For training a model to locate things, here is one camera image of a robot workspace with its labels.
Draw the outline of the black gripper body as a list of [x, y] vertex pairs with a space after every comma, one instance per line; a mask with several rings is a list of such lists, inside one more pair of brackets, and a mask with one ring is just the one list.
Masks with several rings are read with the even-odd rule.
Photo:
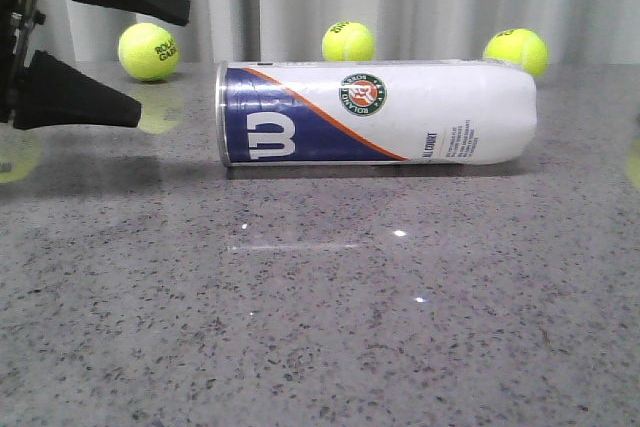
[[30, 35], [42, 24], [38, 0], [1, 0], [1, 122], [8, 123], [24, 76]]

